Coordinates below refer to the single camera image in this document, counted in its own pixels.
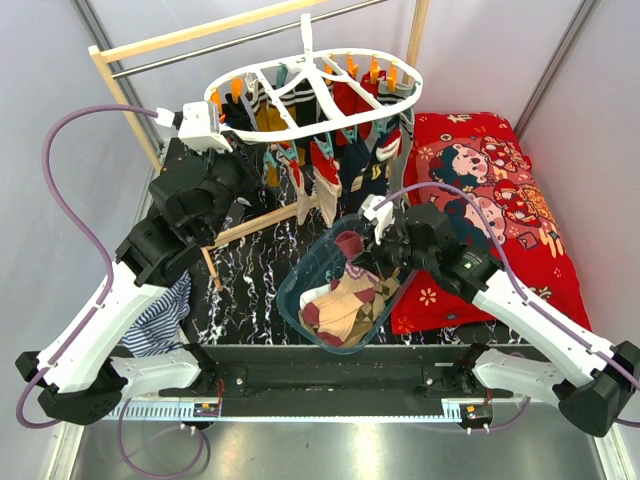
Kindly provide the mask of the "beige sock with red cuff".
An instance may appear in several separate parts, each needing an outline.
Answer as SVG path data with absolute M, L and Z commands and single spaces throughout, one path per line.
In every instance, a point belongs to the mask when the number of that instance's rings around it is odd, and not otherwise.
M 313 207 L 311 197 L 307 194 L 305 188 L 304 174 L 296 160 L 287 163 L 289 178 L 296 194 L 296 219 L 298 225 L 303 225 Z

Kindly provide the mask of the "white oval clip hanger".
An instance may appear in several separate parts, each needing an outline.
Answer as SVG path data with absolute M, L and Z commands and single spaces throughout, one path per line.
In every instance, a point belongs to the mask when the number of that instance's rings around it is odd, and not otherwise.
M 218 77 L 209 84 L 202 100 L 214 103 L 211 100 L 211 96 L 219 90 L 220 86 L 236 79 L 244 80 L 249 76 L 257 80 L 258 84 L 263 87 L 267 98 L 280 112 L 281 118 L 286 123 L 286 128 L 274 132 L 245 131 L 224 125 L 220 120 L 222 135 L 224 132 L 229 131 L 246 143 L 276 143 L 296 140 L 397 115 L 412 107 L 420 98 L 423 78 L 414 67 L 391 54 L 371 49 L 357 48 L 348 50 L 340 48 L 316 51 L 313 49 L 312 17 L 309 14 L 303 14 L 301 21 L 302 28 L 300 30 L 303 43 L 303 52 L 301 54 L 235 69 L 226 75 Z M 409 96 L 394 105 L 380 103 L 379 100 L 360 86 L 359 81 L 352 78 L 347 70 L 339 66 L 335 61 L 337 57 L 348 56 L 362 56 L 372 60 L 388 61 L 392 67 L 396 68 L 398 72 L 406 74 L 412 81 Z M 307 126 L 297 124 L 282 101 L 283 95 L 294 90 L 304 80 L 309 82 L 322 113 L 327 117 L 325 121 Z M 326 84 L 327 81 L 349 84 L 372 109 L 363 113 L 345 116 L 336 106 L 333 94 Z

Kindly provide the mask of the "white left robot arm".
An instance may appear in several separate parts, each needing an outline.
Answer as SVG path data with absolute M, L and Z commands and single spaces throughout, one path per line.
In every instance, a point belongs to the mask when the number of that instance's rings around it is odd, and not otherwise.
M 17 358 L 26 389 L 41 389 L 38 403 L 50 425 L 90 425 L 145 394 L 214 390 L 215 362 L 195 344 L 164 340 L 142 357 L 112 352 L 215 242 L 232 205 L 261 187 L 261 147 L 229 141 L 221 152 L 192 152 L 150 183 L 151 207 L 115 255 L 103 256 L 107 274 L 93 297 L 49 347 Z

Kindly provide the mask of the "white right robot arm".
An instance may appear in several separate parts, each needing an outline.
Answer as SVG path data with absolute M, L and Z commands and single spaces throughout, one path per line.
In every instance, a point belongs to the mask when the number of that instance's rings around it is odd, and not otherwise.
M 462 243 L 432 204 L 395 217 L 392 203 L 380 199 L 364 216 L 375 227 L 375 259 L 429 273 L 441 289 L 509 326 L 545 357 L 534 361 L 473 346 L 453 374 L 460 393 L 500 389 L 541 400 L 593 437 L 622 421 L 639 391 L 638 346 L 615 345 L 576 324 L 529 290 L 506 258 Z

